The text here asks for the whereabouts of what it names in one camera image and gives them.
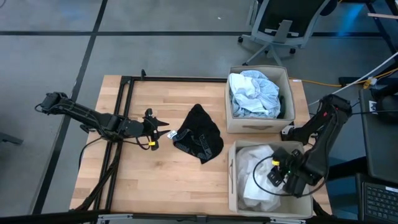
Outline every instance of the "white cloth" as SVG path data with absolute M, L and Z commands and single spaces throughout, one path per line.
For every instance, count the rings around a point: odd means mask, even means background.
M 278 117 L 279 87 L 263 73 L 255 70 L 231 73 L 229 86 L 235 117 Z
M 251 208 L 254 211 L 270 212 L 280 206 L 280 196 L 271 195 L 261 190 L 252 177 L 253 169 L 263 158 L 274 151 L 268 145 L 244 147 L 236 155 L 238 207 Z M 272 159 L 264 160 L 256 169 L 256 181 L 264 189 L 282 194 L 283 184 L 274 187 L 267 174 L 273 168 Z

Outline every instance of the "white cable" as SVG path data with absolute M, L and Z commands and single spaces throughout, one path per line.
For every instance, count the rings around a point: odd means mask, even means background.
M 379 69 L 380 67 L 382 67 L 383 65 L 385 65 L 388 61 L 390 61 L 391 59 L 393 59 L 396 55 L 398 55 L 398 52 L 396 52 L 394 55 L 392 55 L 391 57 L 389 57 L 387 60 L 385 60 L 385 61 L 384 61 L 383 63 L 381 63 L 379 66 L 377 66 L 375 69 L 371 70 L 368 74 L 366 74 L 366 75 L 362 76 L 361 78 L 357 79 L 355 82 L 350 83 L 350 84 L 344 86 L 343 88 L 334 91 L 334 92 L 331 93 L 331 94 L 336 94 L 336 93 L 338 93 L 338 92 L 340 92 L 340 91 L 342 91 L 342 90 L 344 90 L 344 89 L 346 89 L 346 88 L 348 88 L 348 87 L 350 87 L 350 86 L 352 86 L 352 85 L 354 85 L 354 84 L 357 84 L 357 82 L 359 82 L 359 81 L 361 81 L 362 79 L 364 79 L 364 78 L 370 76 L 370 75 L 371 75 L 372 73 L 374 73 L 377 69 Z M 314 105 L 315 103 L 318 103 L 318 102 L 319 102 L 319 100 L 317 100 L 317 101 L 315 101 L 315 102 L 313 102 L 313 103 L 310 103 L 308 106 Z

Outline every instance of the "white plastic bag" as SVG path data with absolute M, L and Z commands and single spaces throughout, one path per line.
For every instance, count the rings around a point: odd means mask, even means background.
M 236 155 L 238 170 L 238 207 L 252 208 L 254 211 L 270 212 L 280 206 L 280 196 L 269 194 L 261 190 L 254 183 L 252 173 L 256 164 L 263 158 L 271 156 L 274 151 L 268 145 L 245 147 Z M 268 180 L 267 174 L 273 168 L 272 159 L 266 159 L 258 165 L 255 173 L 257 183 L 264 189 L 282 194 L 283 184 L 274 187 Z

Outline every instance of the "black desk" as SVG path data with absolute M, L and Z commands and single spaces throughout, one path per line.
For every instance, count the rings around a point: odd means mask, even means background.
M 360 90 L 362 112 L 369 111 L 369 101 L 373 101 L 371 90 Z M 372 113 L 361 116 L 366 156 L 331 166 L 328 180 L 362 173 L 398 184 L 398 125 L 383 123 Z

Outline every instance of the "light blue cloth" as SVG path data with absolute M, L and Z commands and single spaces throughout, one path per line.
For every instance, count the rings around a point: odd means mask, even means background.
M 279 87 L 255 70 L 230 75 L 231 104 L 235 117 L 276 118 L 280 113 Z

